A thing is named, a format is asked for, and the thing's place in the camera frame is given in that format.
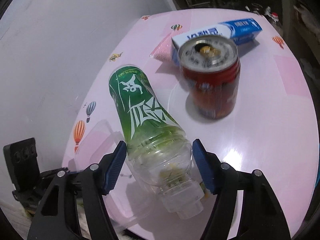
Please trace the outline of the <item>cooking oil jug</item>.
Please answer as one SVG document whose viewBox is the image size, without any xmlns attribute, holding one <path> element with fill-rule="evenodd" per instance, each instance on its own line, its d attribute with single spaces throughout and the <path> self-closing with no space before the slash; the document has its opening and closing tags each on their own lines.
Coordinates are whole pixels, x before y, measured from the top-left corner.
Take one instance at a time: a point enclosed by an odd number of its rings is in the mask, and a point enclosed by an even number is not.
<svg viewBox="0 0 320 240">
<path fill-rule="evenodd" d="M 275 12 L 271 12 L 271 8 L 267 7 L 265 9 L 265 16 L 268 20 L 268 22 L 274 27 L 274 29 L 278 32 L 278 34 L 283 37 L 283 27 L 279 21 L 278 14 Z"/>
</svg>

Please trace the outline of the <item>pink scouring sponge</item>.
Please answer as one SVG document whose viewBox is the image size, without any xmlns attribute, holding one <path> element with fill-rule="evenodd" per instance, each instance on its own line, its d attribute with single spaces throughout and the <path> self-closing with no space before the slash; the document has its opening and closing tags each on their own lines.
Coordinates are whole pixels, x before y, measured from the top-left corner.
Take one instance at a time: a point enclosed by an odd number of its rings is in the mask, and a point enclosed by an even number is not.
<svg viewBox="0 0 320 240">
<path fill-rule="evenodd" d="M 171 49 L 172 49 L 172 33 L 161 40 L 161 42 L 156 46 L 156 48 L 151 52 L 150 58 L 156 59 L 162 62 L 171 61 Z"/>
</svg>

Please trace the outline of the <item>green label plastic bottle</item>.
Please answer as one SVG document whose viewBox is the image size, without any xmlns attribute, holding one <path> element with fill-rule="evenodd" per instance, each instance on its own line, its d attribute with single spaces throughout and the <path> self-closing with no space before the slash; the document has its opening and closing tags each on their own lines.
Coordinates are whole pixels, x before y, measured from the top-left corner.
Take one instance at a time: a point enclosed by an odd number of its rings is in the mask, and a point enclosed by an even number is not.
<svg viewBox="0 0 320 240">
<path fill-rule="evenodd" d="M 120 66 L 109 78 L 109 89 L 134 174 L 180 219 L 201 213 L 204 191 L 190 175 L 191 143 L 158 101 L 146 74 L 136 66 Z"/>
</svg>

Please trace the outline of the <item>blue toothpaste box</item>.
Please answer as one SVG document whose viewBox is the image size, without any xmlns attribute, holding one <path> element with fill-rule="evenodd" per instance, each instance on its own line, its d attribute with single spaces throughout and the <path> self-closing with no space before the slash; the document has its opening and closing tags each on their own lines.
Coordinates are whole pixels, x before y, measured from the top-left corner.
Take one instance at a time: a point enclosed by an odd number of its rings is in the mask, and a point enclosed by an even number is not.
<svg viewBox="0 0 320 240">
<path fill-rule="evenodd" d="M 252 41 L 262 31 L 262 27 L 253 18 L 220 22 L 199 29 L 190 30 L 171 38 L 171 59 L 179 65 L 178 50 L 187 41 L 206 35 L 219 35 L 231 39 L 237 46 Z"/>
</svg>

